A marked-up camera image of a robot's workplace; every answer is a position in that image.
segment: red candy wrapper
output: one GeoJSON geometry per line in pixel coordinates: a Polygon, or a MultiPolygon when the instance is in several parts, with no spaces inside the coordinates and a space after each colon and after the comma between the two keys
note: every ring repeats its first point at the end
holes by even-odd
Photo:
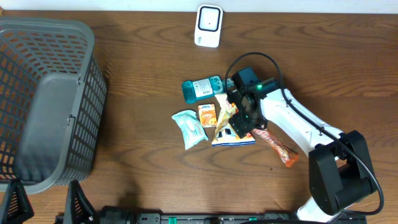
{"type": "Polygon", "coordinates": [[[261,139],[266,140],[266,142],[268,142],[278,153],[286,167],[292,167],[292,165],[299,159],[299,154],[297,152],[278,141],[278,139],[272,135],[268,129],[253,129],[252,133],[258,135],[261,139]]]}

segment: white wall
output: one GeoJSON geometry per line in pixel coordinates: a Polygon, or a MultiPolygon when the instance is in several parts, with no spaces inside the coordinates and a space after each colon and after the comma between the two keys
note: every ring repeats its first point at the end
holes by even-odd
{"type": "Polygon", "coordinates": [[[397,0],[0,0],[5,10],[193,12],[204,3],[225,12],[398,13],[397,0]]]}

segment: white rectangular device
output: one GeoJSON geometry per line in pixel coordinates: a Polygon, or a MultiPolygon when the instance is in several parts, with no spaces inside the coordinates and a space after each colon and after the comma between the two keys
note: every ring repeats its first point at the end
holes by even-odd
{"type": "Polygon", "coordinates": [[[199,6],[195,27],[195,44],[202,47],[218,47],[222,21],[222,8],[206,4],[199,6]]]}

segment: light blue packet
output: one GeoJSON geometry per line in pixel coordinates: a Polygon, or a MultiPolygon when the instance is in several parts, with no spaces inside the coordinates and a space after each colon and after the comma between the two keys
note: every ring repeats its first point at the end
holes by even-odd
{"type": "Polygon", "coordinates": [[[204,139],[209,140],[206,136],[205,130],[200,124],[200,121],[197,119],[197,113],[195,111],[181,111],[173,115],[172,118],[182,131],[185,150],[198,144],[204,139]]]}

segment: robotic arm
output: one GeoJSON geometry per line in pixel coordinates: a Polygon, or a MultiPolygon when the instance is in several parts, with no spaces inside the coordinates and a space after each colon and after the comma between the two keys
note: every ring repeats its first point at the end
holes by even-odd
{"type": "Polygon", "coordinates": [[[358,162],[332,138],[321,133],[293,110],[292,105],[307,119],[348,146],[374,175],[368,147],[361,134],[357,131],[345,134],[326,124],[301,105],[288,89],[282,90],[276,79],[262,82],[250,67],[235,73],[232,81],[236,89],[227,91],[228,100],[236,104],[239,112],[229,123],[236,133],[243,137],[252,129],[266,127],[267,122],[272,121],[302,148],[310,160],[312,197],[297,210],[300,220],[328,222],[343,209],[376,191],[368,173],[358,162]],[[337,167],[337,159],[346,160],[347,163],[337,167]]]}

